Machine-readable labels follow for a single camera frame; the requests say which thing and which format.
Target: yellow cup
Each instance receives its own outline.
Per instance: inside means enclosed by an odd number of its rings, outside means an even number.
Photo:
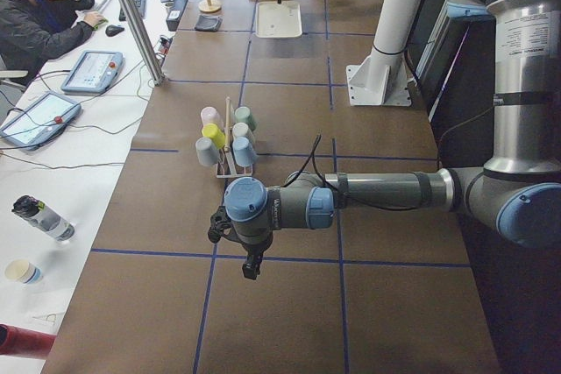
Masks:
[[[222,149],[226,145],[226,136],[214,123],[207,123],[202,127],[202,135],[210,138],[216,148]]]

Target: computer mouse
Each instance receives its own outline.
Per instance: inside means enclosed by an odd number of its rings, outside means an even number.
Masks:
[[[124,31],[124,27],[121,25],[107,25],[105,28],[105,35],[108,37],[115,37],[120,32]]]

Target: bottle cap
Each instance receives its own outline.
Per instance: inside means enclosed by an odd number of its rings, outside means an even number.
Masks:
[[[22,218],[30,218],[39,213],[39,201],[32,196],[21,196],[11,211]]]

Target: silver cylinder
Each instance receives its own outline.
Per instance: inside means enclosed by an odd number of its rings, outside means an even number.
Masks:
[[[561,0],[487,1],[497,33],[494,155],[486,174],[558,173],[551,144],[561,86]]]

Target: white cup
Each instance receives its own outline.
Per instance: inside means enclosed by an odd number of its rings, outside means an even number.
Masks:
[[[174,3],[173,2],[165,2],[164,7],[166,8],[166,14],[169,16],[169,12],[171,12],[174,9]]]
[[[39,282],[43,278],[41,270],[24,258],[14,260],[6,266],[4,275],[7,279],[21,282],[22,284],[32,284]]]
[[[236,138],[248,138],[252,145],[255,145],[255,136],[247,123],[236,123],[231,128],[231,134]]]
[[[221,130],[224,128],[224,120],[220,113],[214,107],[205,107],[201,110],[202,125],[214,123]]]

